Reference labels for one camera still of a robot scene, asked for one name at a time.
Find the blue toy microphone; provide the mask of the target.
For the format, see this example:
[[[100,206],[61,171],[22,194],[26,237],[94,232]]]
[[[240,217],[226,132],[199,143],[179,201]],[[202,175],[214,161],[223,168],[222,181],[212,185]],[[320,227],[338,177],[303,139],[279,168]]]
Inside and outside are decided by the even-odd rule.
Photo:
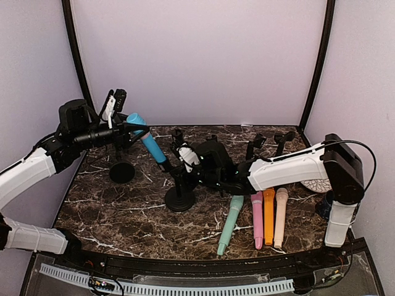
[[[127,116],[127,123],[146,126],[145,120],[138,113],[129,114]],[[142,136],[141,141],[157,163],[164,163],[166,161],[166,156],[150,132]]]

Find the mint green toy microphone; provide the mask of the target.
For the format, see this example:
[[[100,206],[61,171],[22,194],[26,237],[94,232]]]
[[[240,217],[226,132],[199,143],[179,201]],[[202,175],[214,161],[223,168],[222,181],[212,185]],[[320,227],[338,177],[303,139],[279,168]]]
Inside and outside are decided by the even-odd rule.
[[[243,203],[243,195],[234,195],[231,199],[229,213],[218,243],[217,255],[219,256],[222,256],[225,253],[225,250],[229,245],[239,212],[243,207]]]

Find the black stand with blue microphone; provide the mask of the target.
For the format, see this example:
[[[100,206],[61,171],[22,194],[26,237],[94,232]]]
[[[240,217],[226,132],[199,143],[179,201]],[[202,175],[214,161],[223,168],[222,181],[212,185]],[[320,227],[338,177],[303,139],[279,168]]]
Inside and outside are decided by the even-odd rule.
[[[169,173],[174,168],[185,168],[184,165],[173,166],[169,159],[164,163],[158,163],[158,167],[163,173]],[[195,203],[195,195],[193,190],[186,190],[183,185],[175,184],[164,196],[165,205],[173,212],[185,212],[189,210]]]

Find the black stand with purple microphone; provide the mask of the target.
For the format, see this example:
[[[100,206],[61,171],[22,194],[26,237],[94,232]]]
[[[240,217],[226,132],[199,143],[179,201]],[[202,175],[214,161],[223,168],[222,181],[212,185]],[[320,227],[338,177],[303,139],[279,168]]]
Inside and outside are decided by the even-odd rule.
[[[133,180],[136,171],[133,164],[129,161],[128,151],[115,146],[115,162],[109,170],[110,179],[117,184],[126,184]]]

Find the pink toy microphone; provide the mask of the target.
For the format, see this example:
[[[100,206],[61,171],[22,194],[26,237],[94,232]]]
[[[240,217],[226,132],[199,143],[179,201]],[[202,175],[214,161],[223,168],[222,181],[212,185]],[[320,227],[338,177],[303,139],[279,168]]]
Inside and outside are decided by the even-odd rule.
[[[264,244],[264,222],[262,212],[263,195],[261,191],[251,195],[251,203],[254,228],[254,244],[255,248],[260,250]]]

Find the orange toy microphone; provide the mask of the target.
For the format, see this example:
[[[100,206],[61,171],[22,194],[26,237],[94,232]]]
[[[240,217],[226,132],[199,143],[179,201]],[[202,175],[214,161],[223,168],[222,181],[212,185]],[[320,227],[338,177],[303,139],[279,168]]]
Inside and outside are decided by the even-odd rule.
[[[274,237],[274,198],[273,187],[263,191],[264,198],[264,239],[265,245],[273,244]]]

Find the black stand with orange microphone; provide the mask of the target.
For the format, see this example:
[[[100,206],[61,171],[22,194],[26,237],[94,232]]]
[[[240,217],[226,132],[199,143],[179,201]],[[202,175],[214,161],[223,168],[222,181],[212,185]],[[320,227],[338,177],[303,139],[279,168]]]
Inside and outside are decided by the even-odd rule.
[[[261,149],[267,139],[261,133],[257,133],[252,141],[249,141],[246,149],[246,162],[252,162],[260,158],[255,153],[256,149]]]

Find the beige toy microphone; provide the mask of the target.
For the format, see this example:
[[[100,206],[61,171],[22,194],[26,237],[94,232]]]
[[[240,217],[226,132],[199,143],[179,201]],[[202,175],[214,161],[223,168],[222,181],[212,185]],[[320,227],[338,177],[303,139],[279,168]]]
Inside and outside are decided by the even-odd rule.
[[[285,232],[285,219],[286,219],[286,205],[288,201],[287,189],[281,187],[276,192],[276,221],[274,232],[274,247],[276,249],[282,248],[284,232]]]

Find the black stand for beige microphone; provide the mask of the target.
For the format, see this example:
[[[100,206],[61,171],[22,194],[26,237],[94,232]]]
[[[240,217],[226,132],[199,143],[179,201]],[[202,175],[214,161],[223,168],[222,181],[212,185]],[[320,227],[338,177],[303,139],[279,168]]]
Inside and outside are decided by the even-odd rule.
[[[285,144],[292,141],[296,136],[294,131],[288,131],[286,134],[276,134],[274,135],[274,141],[277,144],[275,157],[281,156],[283,154]]]

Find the black stand with green microphone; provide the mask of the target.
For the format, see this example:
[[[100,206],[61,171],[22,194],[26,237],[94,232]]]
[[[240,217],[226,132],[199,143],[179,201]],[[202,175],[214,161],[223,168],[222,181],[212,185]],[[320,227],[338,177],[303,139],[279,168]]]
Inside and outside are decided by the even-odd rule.
[[[175,128],[172,132],[172,140],[177,147],[182,146],[185,142],[182,130]]]

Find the black stand with pink microphone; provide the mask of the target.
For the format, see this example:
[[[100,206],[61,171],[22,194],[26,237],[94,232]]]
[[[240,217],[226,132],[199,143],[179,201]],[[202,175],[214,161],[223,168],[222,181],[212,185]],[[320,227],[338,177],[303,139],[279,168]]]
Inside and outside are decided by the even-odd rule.
[[[209,144],[216,144],[218,143],[218,137],[216,134],[211,134],[206,138],[206,142]]]

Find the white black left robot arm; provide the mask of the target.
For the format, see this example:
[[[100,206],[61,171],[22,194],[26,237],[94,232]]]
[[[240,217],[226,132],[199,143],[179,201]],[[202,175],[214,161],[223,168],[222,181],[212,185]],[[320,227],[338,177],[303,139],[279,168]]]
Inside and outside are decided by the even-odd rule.
[[[109,144],[124,150],[145,136],[149,127],[100,117],[83,99],[69,101],[59,108],[59,126],[39,140],[32,151],[1,172],[1,207],[36,183],[68,168],[83,151]],[[1,216],[1,249],[22,249],[62,254],[74,269],[87,264],[87,256],[67,235],[55,228],[42,228]]]

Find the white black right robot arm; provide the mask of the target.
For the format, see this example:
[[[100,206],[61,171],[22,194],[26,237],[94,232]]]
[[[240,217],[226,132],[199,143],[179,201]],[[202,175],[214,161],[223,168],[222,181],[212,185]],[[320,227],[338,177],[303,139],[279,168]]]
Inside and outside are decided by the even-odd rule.
[[[315,262],[327,268],[338,259],[338,247],[344,244],[354,212],[370,186],[364,182],[362,161],[350,144],[351,140],[331,133],[323,142],[297,152],[264,158],[249,151],[244,162],[235,163],[215,136],[192,146],[177,129],[170,147],[181,165],[171,174],[188,191],[202,185],[231,195],[249,195],[291,183],[314,192],[332,191],[325,246],[315,253]]]

